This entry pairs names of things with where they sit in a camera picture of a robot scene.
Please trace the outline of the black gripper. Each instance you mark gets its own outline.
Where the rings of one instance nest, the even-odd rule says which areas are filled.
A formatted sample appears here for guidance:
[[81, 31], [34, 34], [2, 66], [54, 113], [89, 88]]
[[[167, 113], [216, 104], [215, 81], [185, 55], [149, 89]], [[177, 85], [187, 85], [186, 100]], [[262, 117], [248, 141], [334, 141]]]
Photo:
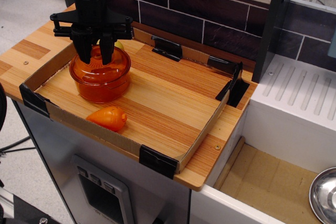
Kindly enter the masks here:
[[90, 63], [92, 37], [100, 39], [102, 64], [112, 61], [114, 40], [132, 38], [133, 19], [115, 13], [107, 7], [106, 0], [74, 0], [75, 10], [52, 14], [56, 37], [69, 37], [80, 60]]

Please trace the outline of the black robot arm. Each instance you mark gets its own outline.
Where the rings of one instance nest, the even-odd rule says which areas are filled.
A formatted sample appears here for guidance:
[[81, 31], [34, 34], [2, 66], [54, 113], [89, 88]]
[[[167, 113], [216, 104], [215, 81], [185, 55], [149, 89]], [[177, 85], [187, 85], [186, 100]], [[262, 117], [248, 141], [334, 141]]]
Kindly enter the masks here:
[[68, 37], [80, 60], [90, 63], [92, 47], [99, 42], [102, 64], [112, 61], [114, 43], [132, 38], [132, 17], [113, 12], [106, 0], [74, 0], [73, 11], [52, 14], [56, 37]]

